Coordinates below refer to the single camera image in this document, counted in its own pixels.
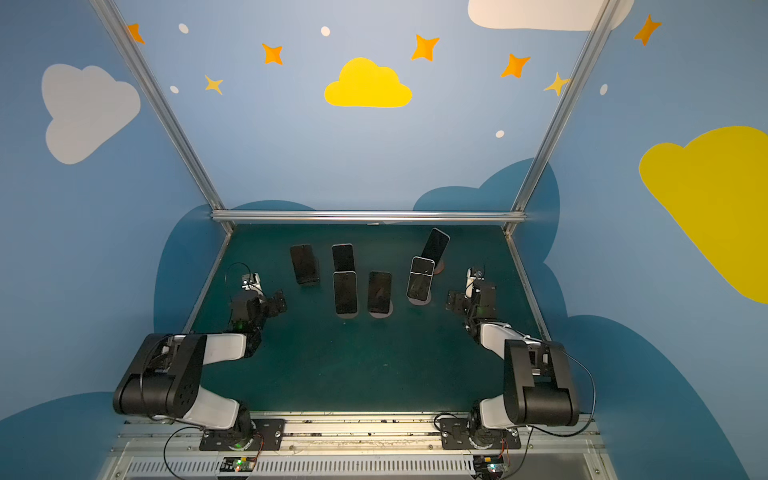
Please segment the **white phone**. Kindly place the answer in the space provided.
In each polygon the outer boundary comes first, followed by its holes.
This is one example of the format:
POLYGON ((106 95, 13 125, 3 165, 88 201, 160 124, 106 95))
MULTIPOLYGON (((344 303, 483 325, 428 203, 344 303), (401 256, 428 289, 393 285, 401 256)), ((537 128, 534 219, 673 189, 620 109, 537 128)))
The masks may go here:
POLYGON ((407 297, 425 300, 431 290, 435 262, 414 256, 410 265, 407 297))

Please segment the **dark phone grey stand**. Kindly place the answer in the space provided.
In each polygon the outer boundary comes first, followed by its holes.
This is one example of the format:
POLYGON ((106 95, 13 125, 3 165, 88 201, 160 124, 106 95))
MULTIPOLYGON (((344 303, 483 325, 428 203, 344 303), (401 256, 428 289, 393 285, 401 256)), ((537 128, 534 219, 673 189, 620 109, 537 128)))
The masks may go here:
POLYGON ((386 312, 392 293, 392 275, 386 271, 371 271, 369 274, 367 309, 386 312))

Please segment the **grey phone stand emptied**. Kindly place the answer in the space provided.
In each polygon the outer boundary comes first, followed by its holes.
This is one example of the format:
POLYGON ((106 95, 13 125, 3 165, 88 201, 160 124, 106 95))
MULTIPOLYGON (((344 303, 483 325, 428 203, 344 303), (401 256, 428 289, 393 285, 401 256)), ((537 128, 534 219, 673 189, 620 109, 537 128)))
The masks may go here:
POLYGON ((394 304, 393 304, 393 302, 390 300, 390 301, 389 301, 389 305, 388 305, 388 310, 387 310, 386 312, 373 312, 373 311, 368 311, 368 313, 369 313, 369 315, 370 315, 371 317, 373 317, 374 319, 385 319, 385 318, 387 318, 387 317, 391 316, 391 315, 392 315, 392 313, 393 313, 393 311, 394 311, 394 304))

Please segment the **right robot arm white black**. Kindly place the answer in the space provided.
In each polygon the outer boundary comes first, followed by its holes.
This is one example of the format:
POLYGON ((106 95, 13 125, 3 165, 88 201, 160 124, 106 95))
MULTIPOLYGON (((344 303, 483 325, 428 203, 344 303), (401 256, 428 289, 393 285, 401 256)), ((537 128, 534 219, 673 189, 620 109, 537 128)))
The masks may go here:
POLYGON ((467 333, 503 363, 502 393, 473 406, 469 430, 518 425, 574 426, 580 416, 570 360, 562 344, 535 339, 497 318, 495 289, 451 290, 446 309, 464 316, 467 333))

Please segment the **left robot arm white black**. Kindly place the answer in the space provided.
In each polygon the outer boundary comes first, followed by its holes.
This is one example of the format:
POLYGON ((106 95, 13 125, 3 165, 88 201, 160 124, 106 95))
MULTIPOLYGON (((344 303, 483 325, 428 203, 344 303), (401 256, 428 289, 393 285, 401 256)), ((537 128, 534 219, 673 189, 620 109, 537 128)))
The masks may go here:
POLYGON ((113 409, 223 433, 241 448, 253 437, 249 410, 202 387, 203 368, 252 357, 266 321, 286 311, 281 290, 271 297, 244 290, 232 299, 229 329, 223 333, 148 335, 114 392, 113 409))

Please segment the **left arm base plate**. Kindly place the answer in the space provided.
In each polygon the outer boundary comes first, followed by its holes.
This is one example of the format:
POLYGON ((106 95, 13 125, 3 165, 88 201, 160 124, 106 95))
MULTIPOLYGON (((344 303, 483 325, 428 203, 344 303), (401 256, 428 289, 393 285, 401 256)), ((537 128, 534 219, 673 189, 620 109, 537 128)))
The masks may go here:
POLYGON ((256 452, 277 451, 281 447, 285 420, 279 418, 255 418, 251 420, 251 434, 234 430, 205 430, 199 444, 200 451, 256 452))

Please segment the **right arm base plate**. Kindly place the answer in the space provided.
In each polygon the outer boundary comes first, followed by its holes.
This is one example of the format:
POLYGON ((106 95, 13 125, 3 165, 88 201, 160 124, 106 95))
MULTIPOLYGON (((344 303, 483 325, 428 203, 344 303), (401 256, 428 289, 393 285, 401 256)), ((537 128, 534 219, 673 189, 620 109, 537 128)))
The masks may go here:
POLYGON ((433 421, 443 450, 518 450, 521 440, 517 431, 471 429, 466 417, 438 416, 433 421))

